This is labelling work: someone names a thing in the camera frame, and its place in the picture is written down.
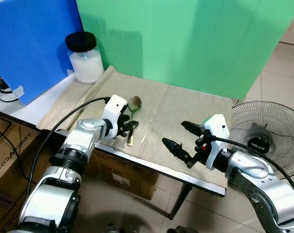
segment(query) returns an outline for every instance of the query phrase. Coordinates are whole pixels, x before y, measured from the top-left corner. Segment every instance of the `spoon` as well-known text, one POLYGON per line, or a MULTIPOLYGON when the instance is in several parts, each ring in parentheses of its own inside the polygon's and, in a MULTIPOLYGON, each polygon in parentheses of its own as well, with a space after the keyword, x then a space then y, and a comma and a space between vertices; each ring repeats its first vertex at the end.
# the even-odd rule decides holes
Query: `spoon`
MULTIPOLYGON (((137 112, 141 108, 141 99, 138 96, 134 96, 130 98, 128 101, 128 109, 132 112, 132 120, 134 120, 134 113, 137 112)), ((133 130, 131 130, 128 134, 127 145, 132 147, 134 144, 133 141, 133 130)))

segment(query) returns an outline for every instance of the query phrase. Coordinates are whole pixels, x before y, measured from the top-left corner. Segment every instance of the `blue panel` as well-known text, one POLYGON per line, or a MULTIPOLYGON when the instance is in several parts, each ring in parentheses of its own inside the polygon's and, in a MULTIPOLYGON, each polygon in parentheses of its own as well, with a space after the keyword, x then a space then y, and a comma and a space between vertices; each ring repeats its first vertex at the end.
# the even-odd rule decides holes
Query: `blue panel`
POLYGON ((0 1, 0 75, 27 104, 72 69, 66 35, 82 31, 75 0, 0 1))

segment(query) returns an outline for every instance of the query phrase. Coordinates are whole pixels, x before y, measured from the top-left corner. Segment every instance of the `fan grille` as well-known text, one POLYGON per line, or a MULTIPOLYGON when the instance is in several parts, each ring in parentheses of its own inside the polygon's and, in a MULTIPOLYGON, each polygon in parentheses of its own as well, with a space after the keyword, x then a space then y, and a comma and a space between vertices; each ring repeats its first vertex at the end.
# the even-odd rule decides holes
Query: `fan grille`
MULTIPOLYGON (((268 101, 247 102, 233 107, 230 138, 247 145, 249 130, 255 124, 264 127, 272 138, 266 156, 285 172, 294 175, 294 109, 268 101)), ((284 176, 273 167, 276 175, 284 176)))

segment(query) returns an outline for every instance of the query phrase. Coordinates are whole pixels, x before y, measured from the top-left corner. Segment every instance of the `metal table leg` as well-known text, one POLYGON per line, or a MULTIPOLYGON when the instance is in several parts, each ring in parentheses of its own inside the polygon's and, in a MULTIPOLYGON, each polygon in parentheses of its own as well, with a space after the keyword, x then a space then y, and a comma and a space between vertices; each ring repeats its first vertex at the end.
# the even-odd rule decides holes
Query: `metal table leg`
POLYGON ((192 190, 192 185, 189 183, 184 183, 182 185, 181 191, 179 193, 178 199, 171 211, 171 213, 169 214, 168 218, 170 220, 173 220, 173 218, 175 217, 175 215, 177 214, 179 208, 181 207, 182 203, 184 203, 184 200, 186 199, 188 193, 192 190))

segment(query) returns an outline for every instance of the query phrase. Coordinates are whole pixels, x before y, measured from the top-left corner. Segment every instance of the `cardboard box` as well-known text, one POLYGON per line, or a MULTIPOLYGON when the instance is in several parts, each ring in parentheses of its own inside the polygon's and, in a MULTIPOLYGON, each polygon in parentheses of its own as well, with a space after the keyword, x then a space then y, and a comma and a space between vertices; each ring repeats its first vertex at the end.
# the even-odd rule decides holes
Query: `cardboard box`
POLYGON ((113 155, 95 150, 99 176, 104 181, 128 192, 151 200, 158 173, 113 155))
MULTIPOLYGON (((38 132, 4 118, 0 118, 0 131, 5 131, 4 135, 15 146, 20 154, 25 173, 28 175, 33 160, 33 153, 32 156, 29 155, 29 146, 38 132)), ((41 170, 42 166, 43 163, 38 166, 38 170, 41 170)), ((0 136, 0 232, 6 232, 9 226, 16 222, 24 202, 26 184, 27 180, 21 175, 17 157, 11 145, 0 136)))

